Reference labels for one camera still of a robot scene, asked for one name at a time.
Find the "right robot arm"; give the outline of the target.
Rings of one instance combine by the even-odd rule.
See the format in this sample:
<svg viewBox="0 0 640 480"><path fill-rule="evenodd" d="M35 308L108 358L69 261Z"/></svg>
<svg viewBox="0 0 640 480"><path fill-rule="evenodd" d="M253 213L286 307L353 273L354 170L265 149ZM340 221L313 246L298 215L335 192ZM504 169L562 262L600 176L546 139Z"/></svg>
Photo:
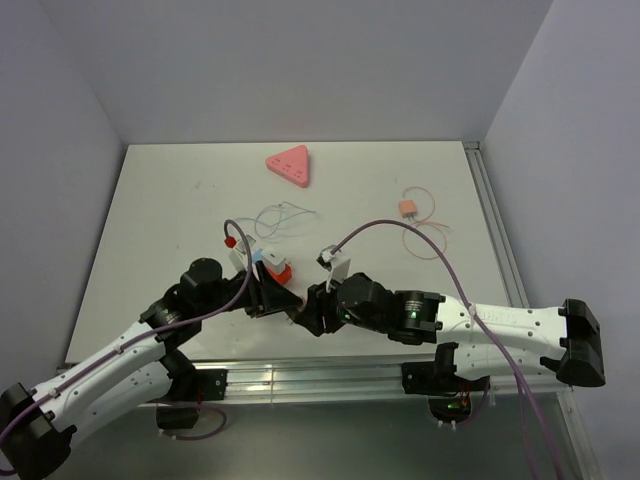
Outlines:
<svg viewBox="0 0 640 480"><path fill-rule="evenodd" d="M465 306L455 297L391 291L363 273L330 287L313 285L293 322L319 337L346 325L380 333L407 346L433 345L433 360L403 367L410 393L480 390L492 376L548 372L566 385L605 385L601 328L585 302L523 309Z"/></svg>

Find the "red cube socket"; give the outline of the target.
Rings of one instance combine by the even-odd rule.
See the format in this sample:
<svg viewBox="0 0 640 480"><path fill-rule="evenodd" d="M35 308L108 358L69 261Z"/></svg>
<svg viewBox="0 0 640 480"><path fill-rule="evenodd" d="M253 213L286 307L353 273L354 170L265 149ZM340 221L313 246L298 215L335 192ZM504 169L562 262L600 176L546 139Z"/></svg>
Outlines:
<svg viewBox="0 0 640 480"><path fill-rule="evenodd" d="M285 286L287 283L289 283L293 276L293 271L289 264L286 264L284 269L280 273L277 273L270 268L268 268L267 271L271 275L271 277L281 286Z"/></svg>

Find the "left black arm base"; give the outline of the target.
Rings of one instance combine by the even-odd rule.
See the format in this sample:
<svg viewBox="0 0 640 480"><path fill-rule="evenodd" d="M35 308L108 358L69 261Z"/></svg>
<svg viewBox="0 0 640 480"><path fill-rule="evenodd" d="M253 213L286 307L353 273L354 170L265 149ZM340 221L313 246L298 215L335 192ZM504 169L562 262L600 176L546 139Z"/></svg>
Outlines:
<svg viewBox="0 0 640 480"><path fill-rule="evenodd" d="M219 434L228 416L213 402L225 398L226 369L195 369L176 377L169 391L156 404L156 425L162 435L180 441L198 441ZM217 425L206 433L195 433L199 420L209 414Z"/></svg>

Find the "white charger plug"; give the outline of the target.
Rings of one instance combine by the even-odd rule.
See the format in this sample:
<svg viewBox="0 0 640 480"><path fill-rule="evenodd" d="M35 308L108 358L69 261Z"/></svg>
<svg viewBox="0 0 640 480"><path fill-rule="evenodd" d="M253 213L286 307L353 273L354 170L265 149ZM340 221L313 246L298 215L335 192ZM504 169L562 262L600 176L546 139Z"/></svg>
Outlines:
<svg viewBox="0 0 640 480"><path fill-rule="evenodd" d="M262 262L275 275L280 275L287 266L286 258L271 247L263 249Z"/></svg>

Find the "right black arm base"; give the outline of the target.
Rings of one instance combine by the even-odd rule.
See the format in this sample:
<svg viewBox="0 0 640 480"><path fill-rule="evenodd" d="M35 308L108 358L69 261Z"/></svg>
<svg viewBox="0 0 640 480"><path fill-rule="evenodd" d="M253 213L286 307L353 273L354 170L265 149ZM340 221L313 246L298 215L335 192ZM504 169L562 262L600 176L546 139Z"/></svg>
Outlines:
<svg viewBox="0 0 640 480"><path fill-rule="evenodd" d="M461 422L473 411L471 394L486 395L490 380L481 377L467 380L454 373L437 373L434 362L401 364L402 387L407 395L427 397L431 414L443 422Z"/></svg>

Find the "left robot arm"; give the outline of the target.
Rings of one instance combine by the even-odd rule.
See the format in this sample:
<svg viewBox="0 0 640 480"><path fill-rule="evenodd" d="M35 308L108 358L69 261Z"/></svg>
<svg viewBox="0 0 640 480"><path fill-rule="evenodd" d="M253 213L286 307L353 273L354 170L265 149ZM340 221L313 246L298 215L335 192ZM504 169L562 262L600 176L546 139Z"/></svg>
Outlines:
<svg viewBox="0 0 640 480"><path fill-rule="evenodd" d="M141 403L198 395L196 369L180 346L214 315L242 309L251 318L300 307L300 297L257 264L226 279L220 263L201 258L162 298L109 345L66 372L1 395L4 477L44 479L69 457L73 441Z"/></svg>

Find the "brown pink charger plug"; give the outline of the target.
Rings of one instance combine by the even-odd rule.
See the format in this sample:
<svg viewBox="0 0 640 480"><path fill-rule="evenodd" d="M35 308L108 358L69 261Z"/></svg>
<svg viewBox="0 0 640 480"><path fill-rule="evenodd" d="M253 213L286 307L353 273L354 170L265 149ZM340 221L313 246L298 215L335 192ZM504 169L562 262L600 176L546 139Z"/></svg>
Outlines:
<svg viewBox="0 0 640 480"><path fill-rule="evenodd" d="M306 301L303 298L298 298L297 303L285 311L287 317L295 322L297 317L304 311L305 305Z"/></svg>

